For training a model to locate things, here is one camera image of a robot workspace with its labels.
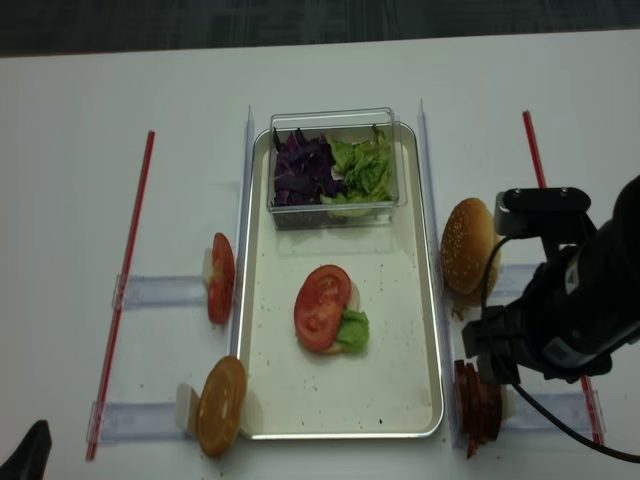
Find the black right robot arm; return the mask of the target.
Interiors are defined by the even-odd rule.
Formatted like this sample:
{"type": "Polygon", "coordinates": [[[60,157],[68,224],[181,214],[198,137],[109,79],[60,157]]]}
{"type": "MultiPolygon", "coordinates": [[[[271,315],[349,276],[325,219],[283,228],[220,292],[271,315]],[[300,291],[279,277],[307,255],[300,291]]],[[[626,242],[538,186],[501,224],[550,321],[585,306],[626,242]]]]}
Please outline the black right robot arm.
{"type": "Polygon", "coordinates": [[[517,384],[526,367],[569,383],[612,368],[612,353],[639,339],[639,181],[612,217],[591,222],[577,188],[510,189],[496,196],[503,241],[540,238],[546,255],[522,295],[484,307],[462,332],[485,383],[517,384]]]}

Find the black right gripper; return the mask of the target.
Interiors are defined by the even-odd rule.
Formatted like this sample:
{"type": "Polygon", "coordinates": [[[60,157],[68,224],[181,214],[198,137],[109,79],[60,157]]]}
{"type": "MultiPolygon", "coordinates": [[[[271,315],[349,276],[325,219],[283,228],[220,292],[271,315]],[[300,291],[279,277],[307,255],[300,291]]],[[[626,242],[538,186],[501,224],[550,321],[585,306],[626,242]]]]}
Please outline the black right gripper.
{"type": "Polygon", "coordinates": [[[520,366],[573,383],[612,368],[613,300],[579,277],[571,260],[538,267],[522,296],[487,307],[463,329],[468,358],[485,384],[520,383],[520,366]]]}

